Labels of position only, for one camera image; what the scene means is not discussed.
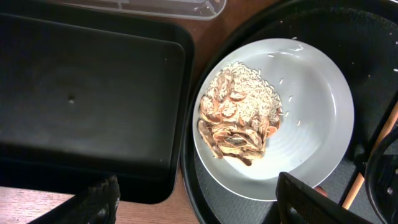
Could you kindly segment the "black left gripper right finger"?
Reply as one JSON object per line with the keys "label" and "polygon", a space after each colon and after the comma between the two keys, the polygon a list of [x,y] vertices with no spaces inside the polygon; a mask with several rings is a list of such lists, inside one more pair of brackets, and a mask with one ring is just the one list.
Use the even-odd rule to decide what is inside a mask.
{"label": "black left gripper right finger", "polygon": [[277,204],[282,223],[294,223],[294,209],[307,223],[346,224],[368,221],[304,184],[287,172],[281,172],[276,188]]}

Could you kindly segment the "clear plastic waste bin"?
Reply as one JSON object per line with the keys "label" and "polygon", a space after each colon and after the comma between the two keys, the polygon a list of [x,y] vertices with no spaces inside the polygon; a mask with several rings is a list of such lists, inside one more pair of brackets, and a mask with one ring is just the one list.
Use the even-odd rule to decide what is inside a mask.
{"label": "clear plastic waste bin", "polygon": [[124,14],[208,21],[223,11],[227,0],[54,0],[54,2]]}

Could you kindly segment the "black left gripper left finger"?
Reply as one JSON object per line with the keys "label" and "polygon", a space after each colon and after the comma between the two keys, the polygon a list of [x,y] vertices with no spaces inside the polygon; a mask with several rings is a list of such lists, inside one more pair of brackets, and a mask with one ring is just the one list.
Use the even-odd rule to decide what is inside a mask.
{"label": "black left gripper left finger", "polygon": [[120,196],[118,179],[112,175],[29,224],[115,224]]}

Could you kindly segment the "black round serving tray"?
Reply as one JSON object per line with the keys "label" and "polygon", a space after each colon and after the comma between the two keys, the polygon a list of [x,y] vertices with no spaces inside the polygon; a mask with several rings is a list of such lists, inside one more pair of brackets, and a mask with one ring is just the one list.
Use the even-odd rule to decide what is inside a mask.
{"label": "black round serving tray", "polygon": [[[271,37],[297,38],[339,66],[354,99],[349,148],[322,187],[342,204],[397,103],[397,4],[391,1],[279,1],[259,9],[223,42],[206,75],[238,47]],[[187,136],[181,154],[185,188],[200,223],[277,223],[274,202],[237,196],[205,170]]]}

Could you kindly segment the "black rectangular tray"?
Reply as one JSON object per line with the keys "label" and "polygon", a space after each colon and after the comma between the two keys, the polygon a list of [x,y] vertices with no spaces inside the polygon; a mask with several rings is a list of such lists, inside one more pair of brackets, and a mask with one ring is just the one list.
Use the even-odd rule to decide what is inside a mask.
{"label": "black rectangular tray", "polygon": [[174,190],[195,54],[168,22],[1,2],[1,185],[128,202]]}

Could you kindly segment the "grey plate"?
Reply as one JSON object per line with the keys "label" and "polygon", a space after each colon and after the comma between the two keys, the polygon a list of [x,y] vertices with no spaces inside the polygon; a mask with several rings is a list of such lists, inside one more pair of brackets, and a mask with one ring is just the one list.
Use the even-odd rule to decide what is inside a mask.
{"label": "grey plate", "polygon": [[322,183],[342,160],[354,125],[351,91],[336,63],[297,40],[258,40],[232,51],[206,72],[198,94],[204,94],[217,72],[235,62],[260,70],[278,92],[284,116],[268,140],[265,156],[245,166],[233,157],[213,156],[197,128],[196,101],[190,126],[205,169],[226,190],[258,201],[276,199],[281,172],[311,187]]}

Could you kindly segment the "rice and nut shells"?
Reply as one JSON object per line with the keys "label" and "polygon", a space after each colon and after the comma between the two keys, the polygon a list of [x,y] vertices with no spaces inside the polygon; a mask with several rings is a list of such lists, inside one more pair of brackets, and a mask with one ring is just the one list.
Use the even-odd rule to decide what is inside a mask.
{"label": "rice and nut shells", "polygon": [[214,157],[233,157],[246,166],[264,157],[284,114],[279,94],[261,71],[241,62],[215,75],[198,112],[198,131]]}

